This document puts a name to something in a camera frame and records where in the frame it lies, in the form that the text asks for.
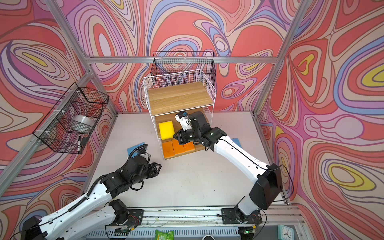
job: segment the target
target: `teal alarm clock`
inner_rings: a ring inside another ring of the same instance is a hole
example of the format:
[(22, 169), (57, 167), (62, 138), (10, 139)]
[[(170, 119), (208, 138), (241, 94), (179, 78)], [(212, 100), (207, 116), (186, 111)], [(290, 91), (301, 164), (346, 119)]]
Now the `teal alarm clock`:
[(278, 239), (280, 240), (295, 240), (295, 234), (293, 232), (293, 228), (278, 225), (277, 226)]

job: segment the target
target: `green snack bag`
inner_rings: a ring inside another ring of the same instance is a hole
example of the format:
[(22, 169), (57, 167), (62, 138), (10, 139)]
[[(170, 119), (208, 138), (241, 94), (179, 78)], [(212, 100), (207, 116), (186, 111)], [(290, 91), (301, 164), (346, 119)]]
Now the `green snack bag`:
[(173, 231), (169, 231), (167, 233), (160, 232), (158, 230), (155, 231), (155, 240), (173, 240)]

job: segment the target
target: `blue sponge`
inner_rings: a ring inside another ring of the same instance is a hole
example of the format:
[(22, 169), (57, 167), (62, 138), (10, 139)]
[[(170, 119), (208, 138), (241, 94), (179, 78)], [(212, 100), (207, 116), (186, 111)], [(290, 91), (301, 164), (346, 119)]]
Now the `blue sponge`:
[(135, 145), (135, 146), (133, 146), (133, 147), (127, 148), (128, 156), (129, 156), (129, 154), (132, 152), (133, 149), (137, 148), (137, 147), (140, 146), (140, 145), (143, 145), (144, 143), (145, 143), (145, 142), (142, 142), (142, 143), (139, 143), (138, 145)]
[(241, 147), (240, 141), (238, 138), (231, 138), (234, 143), (236, 143), (239, 147)]

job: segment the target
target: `black wire basket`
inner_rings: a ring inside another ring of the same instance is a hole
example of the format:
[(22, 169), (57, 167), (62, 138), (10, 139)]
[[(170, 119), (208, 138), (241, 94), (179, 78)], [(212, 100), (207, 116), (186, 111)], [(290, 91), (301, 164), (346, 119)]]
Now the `black wire basket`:
[(67, 90), (62, 98), (69, 92), (72, 96), (62, 109), (55, 110), (58, 113), (48, 127), (37, 130), (44, 118), (33, 134), (54, 152), (81, 154), (108, 104), (109, 96), (76, 85), (74, 91)]
[(201, 69), (215, 85), (216, 66), (213, 51), (155, 51), (151, 76)]

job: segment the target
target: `orange block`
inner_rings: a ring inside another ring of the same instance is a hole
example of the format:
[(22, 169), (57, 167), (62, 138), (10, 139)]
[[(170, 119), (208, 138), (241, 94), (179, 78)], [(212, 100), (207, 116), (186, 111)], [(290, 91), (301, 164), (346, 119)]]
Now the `orange block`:
[(179, 141), (176, 139), (172, 139), (173, 152), (176, 154), (184, 153), (184, 146), (179, 144)]
[(175, 153), (173, 152), (173, 145), (172, 145), (171, 141), (163, 142), (162, 145), (163, 145), (164, 158), (175, 156)]
[(185, 152), (190, 152), (195, 150), (195, 145), (193, 145), (193, 142), (189, 142), (183, 145)]

